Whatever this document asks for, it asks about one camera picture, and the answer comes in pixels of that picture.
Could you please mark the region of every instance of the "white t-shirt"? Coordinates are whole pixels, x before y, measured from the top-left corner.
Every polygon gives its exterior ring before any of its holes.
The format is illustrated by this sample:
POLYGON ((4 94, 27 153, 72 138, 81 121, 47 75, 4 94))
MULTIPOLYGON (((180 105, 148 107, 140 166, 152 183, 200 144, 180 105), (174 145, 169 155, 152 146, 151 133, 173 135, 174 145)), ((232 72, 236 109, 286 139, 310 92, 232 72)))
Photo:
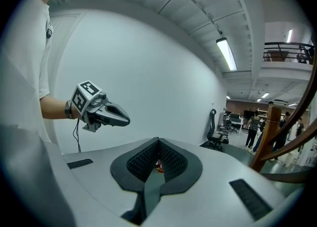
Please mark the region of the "white t-shirt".
POLYGON ((50 93, 48 29, 53 33, 49 6, 42 0, 22 0, 0 42, 0 123, 37 132, 43 141, 50 141, 40 106, 50 93))

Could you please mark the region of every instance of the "hand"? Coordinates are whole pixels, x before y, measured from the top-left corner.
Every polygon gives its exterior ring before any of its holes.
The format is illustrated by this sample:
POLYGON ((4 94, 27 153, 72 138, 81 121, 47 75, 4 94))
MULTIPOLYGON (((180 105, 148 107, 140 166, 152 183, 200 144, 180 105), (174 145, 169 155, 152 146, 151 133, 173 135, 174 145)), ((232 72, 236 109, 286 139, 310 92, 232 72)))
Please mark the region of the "hand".
POLYGON ((74 119, 82 120, 80 113, 77 111, 76 107, 74 107, 73 105, 71 106, 71 115, 73 116, 74 119))

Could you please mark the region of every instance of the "plaid shirt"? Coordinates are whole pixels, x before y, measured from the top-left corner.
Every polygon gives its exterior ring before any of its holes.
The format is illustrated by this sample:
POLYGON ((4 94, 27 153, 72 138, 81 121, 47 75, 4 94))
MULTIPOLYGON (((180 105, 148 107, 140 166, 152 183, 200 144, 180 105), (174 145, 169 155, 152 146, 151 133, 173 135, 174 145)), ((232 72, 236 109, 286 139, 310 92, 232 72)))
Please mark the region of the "plaid shirt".
POLYGON ((250 118, 251 124, 250 124, 250 130, 258 131, 258 126, 260 123, 260 119, 254 119, 254 116, 250 118))

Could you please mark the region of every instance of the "floor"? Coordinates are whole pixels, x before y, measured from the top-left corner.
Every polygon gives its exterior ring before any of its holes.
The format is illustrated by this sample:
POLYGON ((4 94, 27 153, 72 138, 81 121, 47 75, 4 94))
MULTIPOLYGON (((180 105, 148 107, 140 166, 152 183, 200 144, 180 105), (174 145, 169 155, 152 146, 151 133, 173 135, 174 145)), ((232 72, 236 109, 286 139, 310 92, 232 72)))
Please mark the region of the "floor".
MULTIPOLYGON (((247 140, 247 133, 241 131, 240 135, 233 132, 229 136, 229 144, 223 144, 223 151, 226 154, 238 159, 241 163, 249 165, 253 155, 244 150, 247 140)), ((289 167, 283 166, 283 162, 279 160, 266 161, 261 172, 263 173, 292 173, 307 170, 307 168, 291 164, 289 167)), ((303 184, 290 184, 281 182, 272 182, 273 185, 280 190, 285 196, 290 195, 292 192, 299 188, 303 188, 303 184)), ((164 184, 164 175, 153 170, 148 180, 145 183, 145 204, 147 215, 153 211, 155 206, 159 203, 159 188, 164 184)))

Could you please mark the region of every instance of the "black rubber strip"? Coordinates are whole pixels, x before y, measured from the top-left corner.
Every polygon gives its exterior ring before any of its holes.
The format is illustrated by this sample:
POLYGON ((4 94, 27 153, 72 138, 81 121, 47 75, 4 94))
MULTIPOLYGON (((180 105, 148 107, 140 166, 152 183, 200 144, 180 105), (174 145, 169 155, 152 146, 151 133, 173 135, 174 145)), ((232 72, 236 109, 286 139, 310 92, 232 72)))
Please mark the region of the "black rubber strip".
POLYGON ((255 221, 272 211, 272 208, 244 180, 229 183, 255 221))
POLYGON ((74 169, 74 168, 78 168, 78 167, 89 165, 91 163, 93 163, 93 161, 91 159, 87 158, 87 159, 83 159, 83 160, 67 163, 67 165, 68 165, 68 167, 70 169, 74 169))

